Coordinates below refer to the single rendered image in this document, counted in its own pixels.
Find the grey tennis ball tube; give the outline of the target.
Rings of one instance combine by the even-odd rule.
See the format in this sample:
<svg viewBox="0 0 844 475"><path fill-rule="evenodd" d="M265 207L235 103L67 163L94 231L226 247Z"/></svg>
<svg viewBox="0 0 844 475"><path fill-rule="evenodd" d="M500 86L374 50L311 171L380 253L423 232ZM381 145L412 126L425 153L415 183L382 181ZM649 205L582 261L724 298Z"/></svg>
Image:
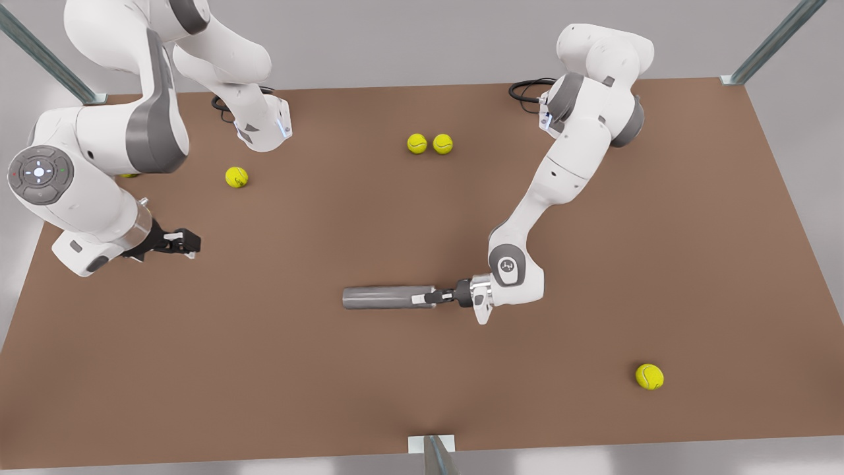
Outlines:
<svg viewBox="0 0 844 475"><path fill-rule="evenodd" d="M434 309L436 303L425 300L434 286L369 286L344 288L344 309Z"/></svg>

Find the silver frame post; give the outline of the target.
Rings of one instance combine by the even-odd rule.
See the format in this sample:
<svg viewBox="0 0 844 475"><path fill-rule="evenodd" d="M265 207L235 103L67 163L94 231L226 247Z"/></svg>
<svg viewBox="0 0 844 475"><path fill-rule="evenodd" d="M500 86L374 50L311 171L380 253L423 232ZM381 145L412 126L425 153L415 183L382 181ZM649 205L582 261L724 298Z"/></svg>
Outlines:
<svg viewBox="0 0 844 475"><path fill-rule="evenodd" d="M719 77L722 85L745 85L817 13L827 0L800 0L735 72Z"/></svg>
<svg viewBox="0 0 844 475"><path fill-rule="evenodd" d="M33 58L62 87L84 105L102 105L107 94L98 94L88 87L55 54L10 12L0 4L0 31L9 37L23 52Z"/></svg>
<svg viewBox="0 0 844 475"><path fill-rule="evenodd" d="M407 437L407 453L424 455L424 475L461 475L452 459L455 451L454 435Z"/></svg>

